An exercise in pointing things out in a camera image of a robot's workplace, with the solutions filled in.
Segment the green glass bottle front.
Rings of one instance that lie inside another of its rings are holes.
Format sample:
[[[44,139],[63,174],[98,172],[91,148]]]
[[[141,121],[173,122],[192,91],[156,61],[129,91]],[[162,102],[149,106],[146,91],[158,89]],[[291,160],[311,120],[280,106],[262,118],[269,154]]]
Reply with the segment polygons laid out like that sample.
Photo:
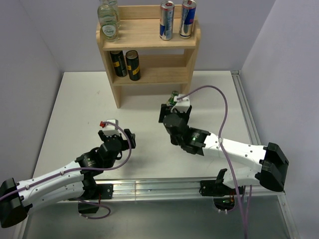
[[[166,105],[169,107],[172,107],[176,104],[176,102],[174,101],[175,96],[179,96],[179,92],[178,91],[172,91],[170,98],[167,100]]]

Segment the black yellow can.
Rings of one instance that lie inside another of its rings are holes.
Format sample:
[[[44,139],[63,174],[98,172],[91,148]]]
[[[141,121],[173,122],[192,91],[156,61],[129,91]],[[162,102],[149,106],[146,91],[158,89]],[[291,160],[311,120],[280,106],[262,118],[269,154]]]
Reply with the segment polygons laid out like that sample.
[[[126,63],[129,78],[132,81],[138,81],[141,78],[139,55],[136,50],[126,52]]]
[[[116,75],[118,77],[125,77],[127,75],[127,68],[124,60],[123,51],[110,51],[110,56]]]

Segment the silver blue energy drink can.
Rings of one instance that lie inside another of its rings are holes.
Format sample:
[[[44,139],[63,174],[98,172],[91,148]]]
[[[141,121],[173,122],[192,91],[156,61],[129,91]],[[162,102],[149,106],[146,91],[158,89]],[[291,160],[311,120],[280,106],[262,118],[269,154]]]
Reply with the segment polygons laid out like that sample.
[[[196,2],[184,0],[181,6],[181,18],[179,26],[179,36],[184,39],[191,37],[193,23],[195,19]]]

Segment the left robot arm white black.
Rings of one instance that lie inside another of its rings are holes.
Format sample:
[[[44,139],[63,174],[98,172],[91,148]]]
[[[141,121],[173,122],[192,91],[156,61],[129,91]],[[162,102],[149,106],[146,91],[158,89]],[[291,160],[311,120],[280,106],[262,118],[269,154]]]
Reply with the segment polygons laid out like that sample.
[[[16,182],[13,178],[0,185],[0,226],[9,228],[31,213],[64,200],[90,200],[97,193],[95,176],[114,170],[123,151],[136,148],[136,136],[129,129],[111,134],[98,132],[102,144],[76,160],[39,177]]]

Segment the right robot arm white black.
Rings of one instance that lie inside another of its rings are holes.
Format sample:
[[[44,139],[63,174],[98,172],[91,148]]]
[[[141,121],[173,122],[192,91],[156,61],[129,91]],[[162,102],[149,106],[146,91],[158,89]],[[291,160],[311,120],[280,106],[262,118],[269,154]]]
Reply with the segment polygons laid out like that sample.
[[[173,145],[187,153],[229,159],[243,165],[237,170],[221,169],[216,190],[227,194],[236,186],[260,185],[274,192],[282,192],[286,181],[289,161],[275,143],[268,145],[245,144],[188,126],[191,108],[181,112],[173,106],[162,104],[159,122],[170,135]]]

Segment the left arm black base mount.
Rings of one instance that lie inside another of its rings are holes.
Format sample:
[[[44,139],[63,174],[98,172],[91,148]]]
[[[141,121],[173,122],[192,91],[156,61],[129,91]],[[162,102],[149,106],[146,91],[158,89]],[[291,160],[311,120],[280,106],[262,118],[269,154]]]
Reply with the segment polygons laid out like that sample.
[[[100,203],[102,200],[110,200],[113,196],[113,184],[98,184],[91,200],[96,200]],[[96,214],[99,210],[98,206],[92,206],[88,204],[78,203],[78,212],[80,214]]]

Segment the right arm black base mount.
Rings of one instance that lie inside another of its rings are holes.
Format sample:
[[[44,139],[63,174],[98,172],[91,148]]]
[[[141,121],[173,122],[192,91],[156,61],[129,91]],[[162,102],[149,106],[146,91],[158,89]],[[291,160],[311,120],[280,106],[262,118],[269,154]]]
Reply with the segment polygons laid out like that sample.
[[[218,212],[232,212],[238,206],[236,204],[236,190],[223,184],[227,169],[221,169],[214,180],[201,180],[199,193],[204,197],[212,197],[214,209]]]

